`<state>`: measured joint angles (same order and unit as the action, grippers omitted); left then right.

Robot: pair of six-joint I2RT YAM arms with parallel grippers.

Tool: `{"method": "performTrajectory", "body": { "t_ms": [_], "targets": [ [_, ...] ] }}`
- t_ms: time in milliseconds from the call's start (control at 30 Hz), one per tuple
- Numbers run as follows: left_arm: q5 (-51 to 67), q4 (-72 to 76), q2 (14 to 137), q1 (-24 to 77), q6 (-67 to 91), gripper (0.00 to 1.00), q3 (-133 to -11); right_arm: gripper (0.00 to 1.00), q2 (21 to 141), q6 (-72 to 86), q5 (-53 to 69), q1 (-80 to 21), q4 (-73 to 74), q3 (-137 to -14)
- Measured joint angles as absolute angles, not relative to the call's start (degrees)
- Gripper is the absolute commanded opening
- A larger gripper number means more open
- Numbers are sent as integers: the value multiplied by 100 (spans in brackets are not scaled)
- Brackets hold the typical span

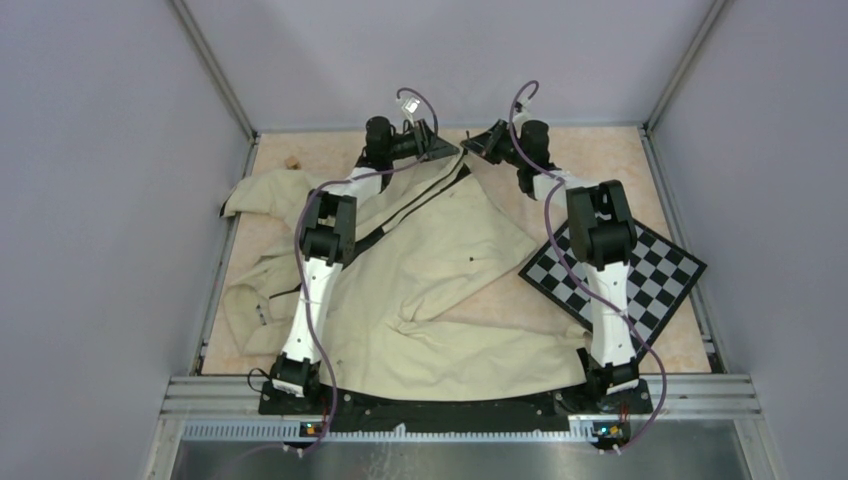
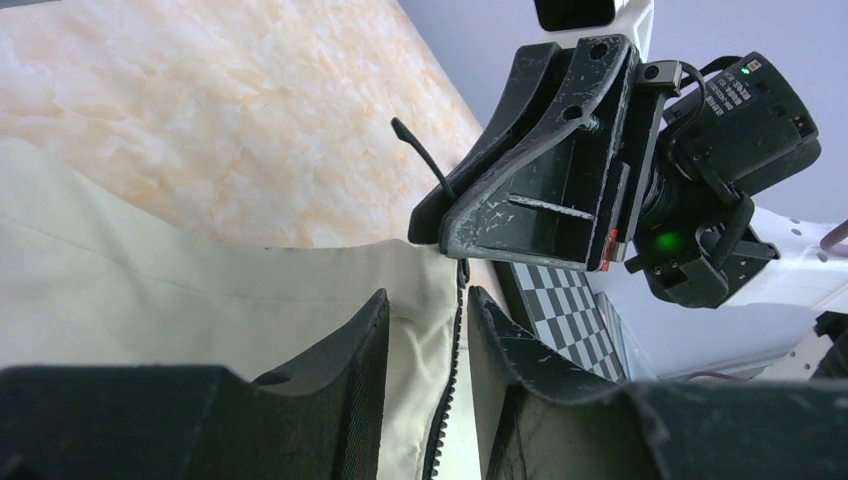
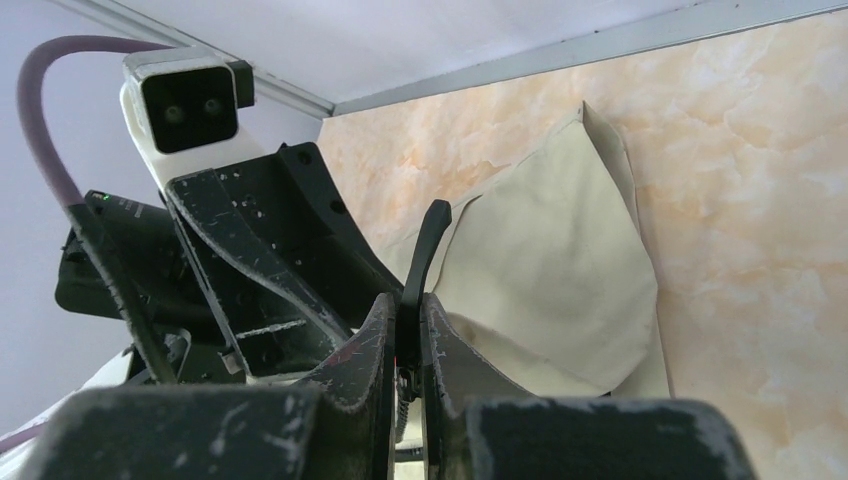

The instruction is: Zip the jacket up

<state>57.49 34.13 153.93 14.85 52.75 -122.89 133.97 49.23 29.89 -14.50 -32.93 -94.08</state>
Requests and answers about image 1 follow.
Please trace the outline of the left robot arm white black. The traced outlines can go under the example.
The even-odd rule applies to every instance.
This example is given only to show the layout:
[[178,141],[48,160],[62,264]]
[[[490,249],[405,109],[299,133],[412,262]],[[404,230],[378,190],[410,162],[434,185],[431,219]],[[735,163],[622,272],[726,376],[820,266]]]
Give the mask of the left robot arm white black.
[[354,258],[358,207],[388,187],[400,170],[397,161],[427,162],[458,153],[424,120],[407,120],[398,131],[387,118],[375,116],[366,122],[365,145],[351,173],[308,194],[294,229],[298,304],[270,374],[271,385],[295,412],[308,413],[320,401],[320,366],[329,362],[320,346],[320,327],[338,277]]

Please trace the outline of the beige zip jacket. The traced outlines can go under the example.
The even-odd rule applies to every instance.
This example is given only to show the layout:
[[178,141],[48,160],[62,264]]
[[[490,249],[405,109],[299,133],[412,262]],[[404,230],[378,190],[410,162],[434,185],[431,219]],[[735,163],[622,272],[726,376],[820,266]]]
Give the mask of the beige zip jacket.
[[539,300],[516,270],[537,242],[458,158],[396,174],[357,212],[366,248],[331,295],[320,377],[394,400],[481,401],[585,380],[579,329],[520,320]]

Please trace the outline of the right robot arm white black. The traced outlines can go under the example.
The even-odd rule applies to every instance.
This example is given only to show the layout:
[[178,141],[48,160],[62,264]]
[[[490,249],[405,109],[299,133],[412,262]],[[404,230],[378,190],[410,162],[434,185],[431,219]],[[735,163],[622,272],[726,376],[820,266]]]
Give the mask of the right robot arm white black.
[[627,296],[630,255],[637,244],[635,222],[620,181],[592,182],[557,167],[549,143],[545,122],[528,120],[516,130],[499,120],[462,140],[461,146],[490,164],[515,167],[524,194],[566,209],[569,246],[586,275],[574,283],[590,298],[586,397],[594,409],[612,412],[640,381]]

